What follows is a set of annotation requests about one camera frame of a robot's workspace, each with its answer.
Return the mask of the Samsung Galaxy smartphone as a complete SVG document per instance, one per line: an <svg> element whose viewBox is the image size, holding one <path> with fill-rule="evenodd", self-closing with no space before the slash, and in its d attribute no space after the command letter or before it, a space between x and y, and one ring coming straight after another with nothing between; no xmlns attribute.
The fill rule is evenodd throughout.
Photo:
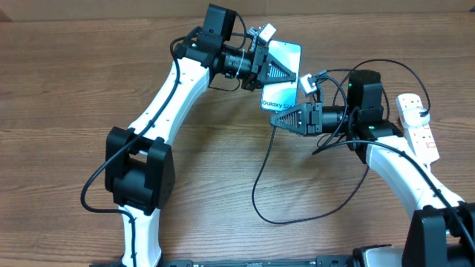
<svg viewBox="0 0 475 267"><path fill-rule="evenodd" d="M301 65L299 44L272 40L263 66L261 108L280 112L296 105Z"/></svg>

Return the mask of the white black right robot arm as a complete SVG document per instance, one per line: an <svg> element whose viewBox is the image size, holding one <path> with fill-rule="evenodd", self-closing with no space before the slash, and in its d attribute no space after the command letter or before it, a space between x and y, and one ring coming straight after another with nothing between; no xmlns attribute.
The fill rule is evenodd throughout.
<svg viewBox="0 0 475 267"><path fill-rule="evenodd" d="M270 125L299 136L343 134L344 144L390 187L410 217L404 248L370 245L345 257L319 257L317 266L473 266L474 204L445 187L413 152L408 136L383 117L381 75L349 74L346 103L297 105Z"/></svg>

